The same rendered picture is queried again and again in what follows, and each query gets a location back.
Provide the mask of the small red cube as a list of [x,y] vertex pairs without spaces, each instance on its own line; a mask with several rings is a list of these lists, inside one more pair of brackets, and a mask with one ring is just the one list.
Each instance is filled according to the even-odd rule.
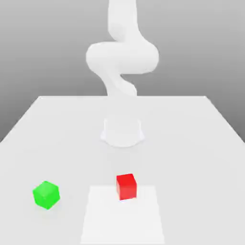
[[116,189],[119,200],[128,200],[137,197],[137,183],[134,175],[124,174],[116,176]]

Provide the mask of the small green cube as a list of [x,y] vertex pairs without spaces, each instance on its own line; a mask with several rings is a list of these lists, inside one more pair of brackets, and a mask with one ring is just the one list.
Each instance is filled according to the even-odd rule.
[[33,197],[38,206],[49,210],[60,200],[59,187],[45,180],[33,189]]

